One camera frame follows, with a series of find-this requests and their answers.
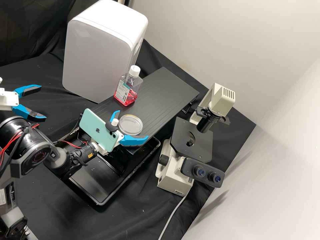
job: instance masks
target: white wall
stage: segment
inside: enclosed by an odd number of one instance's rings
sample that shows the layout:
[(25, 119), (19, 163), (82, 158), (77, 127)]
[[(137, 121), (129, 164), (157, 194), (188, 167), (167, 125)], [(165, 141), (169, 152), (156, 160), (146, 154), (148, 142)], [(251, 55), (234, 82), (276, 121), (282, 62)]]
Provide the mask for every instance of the white wall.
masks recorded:
[(320, 239), (320, 60), (250, 135), (183, 240)]
[(206, 87), (236, 92), (256, 123), (320, 53), (316, 0), (131, 0), (146, 40)]

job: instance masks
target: black tray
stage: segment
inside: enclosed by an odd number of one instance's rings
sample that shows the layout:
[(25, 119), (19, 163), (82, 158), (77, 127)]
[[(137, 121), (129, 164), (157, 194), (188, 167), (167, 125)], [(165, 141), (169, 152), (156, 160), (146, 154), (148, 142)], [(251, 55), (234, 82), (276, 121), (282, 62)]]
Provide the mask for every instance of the black tray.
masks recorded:
[[(120, 110), (120, 116), (133, 114), (143, 123), (140, 135), (151, 139), (167, 122), (180, 112), (199, 92), (190, 87), (168, 69), (162, 67), (143, 79), (135, 103), (125, 107), (113, 96), (99, 103), (91, 110), (105, 122), (112, 113)], [(134, 154), (139, 148), (126, 148)]]
[(78, 170), (69, 181), (97, 205), (103, 206), (159, 146), (159, 140), (153, 137), (134, 155), (117, 147), (111, 156), (98, 155), (89, 161), (88, 166)]

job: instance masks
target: petri dish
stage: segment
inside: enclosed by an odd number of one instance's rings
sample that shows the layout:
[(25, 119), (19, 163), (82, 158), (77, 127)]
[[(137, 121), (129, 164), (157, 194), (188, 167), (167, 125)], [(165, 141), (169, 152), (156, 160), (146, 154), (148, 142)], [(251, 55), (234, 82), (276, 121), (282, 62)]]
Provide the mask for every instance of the petri dish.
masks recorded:
[(123, 115), (118, 126), (121, 132), (131, 136), (138, 135), (143, 128), (141, 119), (132, 114)]

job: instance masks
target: mint green smartphone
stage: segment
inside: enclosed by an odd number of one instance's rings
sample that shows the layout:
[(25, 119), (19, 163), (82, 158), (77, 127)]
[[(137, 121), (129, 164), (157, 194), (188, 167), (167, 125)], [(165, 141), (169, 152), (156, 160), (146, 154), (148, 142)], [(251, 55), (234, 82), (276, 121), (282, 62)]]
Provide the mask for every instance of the mint green smartphone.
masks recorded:
[(112, 152), (119, 138), (119, 134), (117, 132), (110, 132), (110, 130), (106, 128), (106, 122), (89, 108), (84, 110), (79, 126), (105, 150)]

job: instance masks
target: microscope cable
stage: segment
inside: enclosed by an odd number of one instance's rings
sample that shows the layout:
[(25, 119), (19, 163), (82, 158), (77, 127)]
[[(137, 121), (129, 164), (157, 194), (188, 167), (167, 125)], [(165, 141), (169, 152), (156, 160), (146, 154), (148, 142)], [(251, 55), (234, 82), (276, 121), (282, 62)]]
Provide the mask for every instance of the microscope cable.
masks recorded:
[(169, 225), (169, 222), (170, 222), (171, 218), (173, 217), (173, 215), (174, 215), (174, 213), (176, 212), (176, 210), (178, 209), (178, 207), (180, 207), (180, 205), (182, 204), (182, 202), (186, 199), (186, 197), (187, 197), (188, 193), (190, 192), (190, 190), (191, 190), (191, 188), (189, 189), (189, 191), (187, 192), (187, 194), (181, 199), (181, 201), (178, 203), (178, 205), (175, 207), (175, 209), (172, 211), (172, 213), (171, 213), (171, 215), (170, 215), (170, 217), (169, 217), (166, 225), (164, 226), (164, 228), (163, 228), (163, 230), (162, 230), (162, 232), (161, 232), (160, 237), (158, 238), (158, 240), (161, 240), (164, 232), (165, 232), (166, 229), (167, 229), (167, 226)]

